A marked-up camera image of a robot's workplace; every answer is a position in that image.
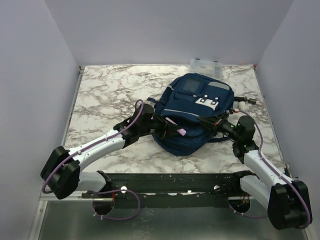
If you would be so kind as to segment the pink highlighter pen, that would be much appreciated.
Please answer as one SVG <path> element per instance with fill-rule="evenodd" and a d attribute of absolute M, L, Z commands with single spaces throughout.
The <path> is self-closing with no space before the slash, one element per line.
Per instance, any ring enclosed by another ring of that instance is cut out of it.
<path fill-rule="evenodd" d="M 185 135 L 186 135 L 187 131 L 186 131 L 184 128 L 182 128 L 181 126 L 177 125 L 177 124 L 176 124 L 173 120 L 171 120 L 169 117 L 166 117 L 165 120 L 166 120 L 167 122 L 169 122 L 169 123 L 170 123 L 170 126 L 171 126 L 172 128 L 174 128 L 174 130 L 175 130 L 177 133 L 179 133 L 181 136 L 185 136 Z"/>

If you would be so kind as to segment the navy blue student backpack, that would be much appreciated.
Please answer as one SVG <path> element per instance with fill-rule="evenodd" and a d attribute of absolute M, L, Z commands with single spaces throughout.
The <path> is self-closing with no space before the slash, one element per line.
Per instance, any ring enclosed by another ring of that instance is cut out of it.
<path fill-rule="evenodd" d="M 160 138 L 154 141 L 168 153 L 185 157 L 193 154 L 206 143 L 226 141 L 226 137 L 215 138 L 201 125 L 201 117 L 217 117 L 234 105 L 232 88 L 211 77 L 198 73 L 187 73 L 176 78 L 163 92 L 160 99 L 152 97 L 155 113 L 168 118 L 185 130 L 185 134 Z"/>

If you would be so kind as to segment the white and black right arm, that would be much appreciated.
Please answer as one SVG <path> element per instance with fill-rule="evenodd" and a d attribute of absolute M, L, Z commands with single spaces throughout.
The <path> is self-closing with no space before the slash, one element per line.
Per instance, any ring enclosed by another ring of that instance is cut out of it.
<path fill-rule="evenodd" d="M 267 211 L 267 217 L 277 230 L 306 229 L 312 223 L 312 211 L 307 185 L 279 171 L 262 153 L 262 146 L 253 140 L 260 129 L 254 119 L 245 114 L 237 124 L 228 121 L 229 115 L 199 117 L 204 128 L 226 134 L 232 141 L 236 158 L 254 174 L 233 180 L 230 191 L 241 196 L 248 193 Z"/>

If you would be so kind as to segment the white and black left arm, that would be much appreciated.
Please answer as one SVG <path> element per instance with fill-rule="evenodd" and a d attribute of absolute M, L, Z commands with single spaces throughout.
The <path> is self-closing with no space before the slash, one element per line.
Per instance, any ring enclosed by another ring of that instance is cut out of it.
<path fill-rule="evenodd" d="M 139 138 L 155 134 L 159 138 L 185 136 L 186 130 L 154 108 L 138 100 L 133 115 L 116 124 L 104 135 L 78 147 L 56 147 L 45 163 L 40 176 L 42 192 L 53 193 L 62 200 L 75 191 L 95 192 L 104 198 L 110 194 L 111 180 L 103 172 L 85 172 L 85 168 L 102 157 L 122 150 Z"/>

